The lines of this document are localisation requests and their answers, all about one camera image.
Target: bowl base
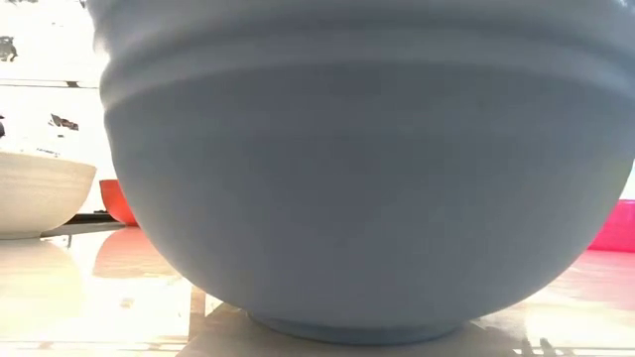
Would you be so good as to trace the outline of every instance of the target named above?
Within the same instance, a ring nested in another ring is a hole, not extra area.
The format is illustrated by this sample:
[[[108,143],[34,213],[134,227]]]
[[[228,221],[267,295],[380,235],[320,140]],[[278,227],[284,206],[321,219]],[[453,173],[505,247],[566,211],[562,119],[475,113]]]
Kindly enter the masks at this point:
[[[40,238],[42,232],[13,232],[0,233],[0,240],[3,239],[33,239]]]
[[[277,332],[296,337],[347,345],[398,345],[432,340],[449,334],[459,324],[428,325],[404,328],[344,328],[305,324],[263,317],[249,317]]]

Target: bowl rim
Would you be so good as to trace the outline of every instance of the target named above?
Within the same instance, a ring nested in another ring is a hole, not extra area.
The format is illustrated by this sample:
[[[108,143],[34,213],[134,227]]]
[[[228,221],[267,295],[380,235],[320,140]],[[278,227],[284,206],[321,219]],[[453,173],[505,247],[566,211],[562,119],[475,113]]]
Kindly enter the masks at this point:
[[[50,157],[46,157],[46,156],[39,156],[39,155],[26,154],[26,153],[12,153],[12,152],[0,151],[0,158],[3,157],[3,156],[5,156],[5,157],[13,157],[13,158],[27,157],[29,159],[42,160],[42,161],[46,161],[46,162],[49,162],[49,163],[63,162],[65,164],[72,164],[72,165],[77,165],[77,166],[80,166],[80,167],[84,167],[87,170],[97,171],[97,167],[95,165],[83,163],[83,162],[76,161],[76,160],[70,160],[70,159],[50,158]]]

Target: red bowl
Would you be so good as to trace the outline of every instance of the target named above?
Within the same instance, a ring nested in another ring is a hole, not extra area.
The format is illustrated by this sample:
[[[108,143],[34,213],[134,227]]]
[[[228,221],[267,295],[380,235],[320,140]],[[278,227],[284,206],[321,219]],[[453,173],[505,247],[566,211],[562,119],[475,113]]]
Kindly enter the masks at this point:
[[[125,225],[136,226],[135,219],[126,197],[123,195],[118,179],[103,179],[99,182],[101,187],[101,200],[112,218]]]

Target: glossy floor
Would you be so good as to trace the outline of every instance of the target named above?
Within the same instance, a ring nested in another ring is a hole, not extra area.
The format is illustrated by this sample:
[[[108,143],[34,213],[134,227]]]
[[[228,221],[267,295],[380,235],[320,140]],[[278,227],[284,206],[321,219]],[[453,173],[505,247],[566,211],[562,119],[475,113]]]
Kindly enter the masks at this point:
[[[0,241],[0,356],[177,354],[635,357],[635,254],[587,252],[533,297],[430,343],[350,348],[287,337],[220,305],[138,228]]]

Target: pink bowl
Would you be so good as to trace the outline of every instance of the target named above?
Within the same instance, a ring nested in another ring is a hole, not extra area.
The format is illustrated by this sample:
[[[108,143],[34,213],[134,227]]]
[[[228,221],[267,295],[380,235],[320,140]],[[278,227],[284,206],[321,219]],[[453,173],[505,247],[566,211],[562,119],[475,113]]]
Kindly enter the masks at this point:
[[[635,253],[635,200],[617,202],[588,249]]]

